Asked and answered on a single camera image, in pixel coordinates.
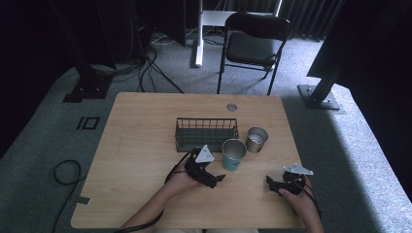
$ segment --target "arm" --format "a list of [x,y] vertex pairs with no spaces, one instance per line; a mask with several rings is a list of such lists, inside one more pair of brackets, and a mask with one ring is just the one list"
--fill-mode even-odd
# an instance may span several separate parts
[[[305,181],[309,187],[312,186],[307,177],[305,177]],[[312,190],[308,187],[305,187],[305,189],[309,193],[312,192]],[[318,210],[316,209],[313,201],[305,192],[302,191],[298,195],[293,195],[283,188],[280,188],[279,192],[292,204],[294,210],[302,218],[303,224],[305,224],[306,231],[308,233],[324,232]]]
[[[170,180],[163,187],[161,187],[152,196],[152,198],[121,227],[121,229],[152,221],[164,210],[167,203],[173,197],[193,186],[198,185],[197,181],[189,177],[186,172],[183,172],[184,170],[184,164],[179,166],[176,170],[177,172],[170,178]],[[153,225],[149,228],[136,232],[153,232],[154,228],[155,226]]]

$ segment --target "floor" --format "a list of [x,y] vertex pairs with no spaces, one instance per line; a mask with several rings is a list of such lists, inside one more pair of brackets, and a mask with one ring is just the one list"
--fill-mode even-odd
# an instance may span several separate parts
[[[0,160],[0,232],[52,232],[72,185],[53,177],[55,166],[67,159],[81,164],[85,176],[105,122],[119,92],[216,93],[222,48],[219,36],[206,37],[202,67],[194,66],[195,41],[186,48],[167,38],[152,44],[150,68],[114,78],[105,99],[62,103],[79,78],[75,69],[58,79],[34,117]],[[350,90],[335,85],[332,94],[339,111],[307,109],[299,84],[316,85],[306,77],[322,42],[294,38],[287,42],[272,95],[282,98],[303,166],[313,170],[326,232],[412,232],[412,205],[404,194],[379,144],[353,100]],[[119,68],[129,64],[118,64]],[[95,68],[108,73],[110,69]],[[265,95],[269,80],[261,73],[227,68],[222,94]],[[82,117],[98,117],[93,130],[78,128]],[[66,182],[77,178],[76,167],[59,171]],[[74,189],[55,225],[56,232],[112,232],[111,229],[73,229],[71,215],[82,183]],[[260,232],[304,232],[261,229]]]

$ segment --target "chair backrest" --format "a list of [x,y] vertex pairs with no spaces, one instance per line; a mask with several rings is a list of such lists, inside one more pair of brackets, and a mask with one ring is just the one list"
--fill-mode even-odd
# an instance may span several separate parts
[[291,23],[282,17],[234,13],[225,22],[228,30],[243,31],[254,37],[286,42],[292,33]]

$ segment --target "metal basket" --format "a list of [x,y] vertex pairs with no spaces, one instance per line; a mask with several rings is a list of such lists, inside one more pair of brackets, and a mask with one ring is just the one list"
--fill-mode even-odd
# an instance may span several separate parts
[[222,152],[227,139],[239,138],[236,118],[184,118],[176,120],[176,151],[187,152],[207,145],[211,152]]

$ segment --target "green cup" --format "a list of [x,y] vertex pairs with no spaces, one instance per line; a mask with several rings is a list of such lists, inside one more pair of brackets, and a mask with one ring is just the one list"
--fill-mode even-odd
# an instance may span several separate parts
[[223,167],[235,171],[246,155],[246,145],[238,139],[228,139],[222,145]]

